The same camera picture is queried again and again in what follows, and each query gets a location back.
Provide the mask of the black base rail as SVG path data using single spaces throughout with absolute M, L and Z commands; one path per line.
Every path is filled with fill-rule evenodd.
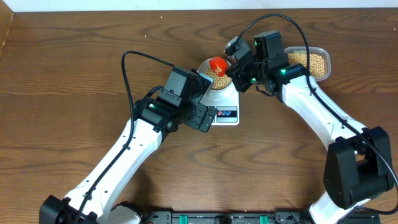
M 295 210 L 276 210 L 262 213 L 206 213 L 158 210 L 144 212 L 129 202 L 114 206 L 109 214 L 110 223 L 143 224 L 311 224 L 310 214 Z

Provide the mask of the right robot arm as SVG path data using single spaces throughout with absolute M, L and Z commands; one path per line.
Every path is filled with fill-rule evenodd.
M 262 93 L 298 113 L 327 150 L 325 193 L 310 206 L 305 221 L 338 223 L 358 210 L 375 213 L 364 204 L 397 186 L 385 130 L 368 129 L 334 103 L 308 68 L 291 63 L 276 30 L 255 35 L 253 48 L 237 36 L 225 53 L 236 60 L 225 73 L 239 92 L 264 86 Z

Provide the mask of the red measuring scoop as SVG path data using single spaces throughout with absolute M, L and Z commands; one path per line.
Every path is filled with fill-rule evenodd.
M 210 68 L 218 76 L 223 77 L 226 69 L 229 67 L 227 61 L 221 57 L 213 57 L 209 61 Z

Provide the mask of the clear plastic soybean container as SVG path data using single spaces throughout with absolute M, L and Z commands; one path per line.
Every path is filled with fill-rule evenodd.
M 326 80 L 331 74 L 331 59 L 329 53 L 319 47 L 309 47 L 310 74 L 317 81 Z M 307 51 L 305 47 L 287 47 L 289 63 L 301 63 L 307 67 Z

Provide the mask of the white digital kitchen scale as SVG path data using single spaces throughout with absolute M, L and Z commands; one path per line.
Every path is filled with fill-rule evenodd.
M 233 82 L 223 90 L 211 89 L 200 103 L 217 109 L 213 125 L 236 126 L 239 124 L 239 93 Z

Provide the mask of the white bowl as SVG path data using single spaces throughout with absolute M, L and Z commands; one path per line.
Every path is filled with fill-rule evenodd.
M 210 65 L 209 65 L 210 59 L 211 59 L 211 58 L 209 58 L 208 60 L 204 61 L 204 62 L 200 65 L 200 67 L 199 67 L 199 69 L 198 69 L 198 72 L 199 72 L 199 73 L 203 73 L 203 74 L 205 74 L 206 76 L 208 76 L 208 77 L 210 77 L 210 78 L 213 79 L 213 87 L 212 87 L 212 90 L 223 90 L 223 89 L 227 88 L 227 87 L 231 84 L 232 79 L 231 79 L 229 76 L 227 76 L 226 71 L 225 71 L 225 75 L 224 75 L 223 77 L 218 77 L 218 76 L 212 71 L 212 69 L 210 68 Z

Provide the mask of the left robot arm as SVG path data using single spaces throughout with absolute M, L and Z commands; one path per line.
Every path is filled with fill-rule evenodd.
M 180 124 L 207 132 L 217 114 L 199 99 L 183 101 L 145 96 L 136 101 L 133 117 L 93 171 L 63 199 L 49 196 L 39 210 L 40 223 L 140 223 L 128 205 L 115 205 L 141 164 Z

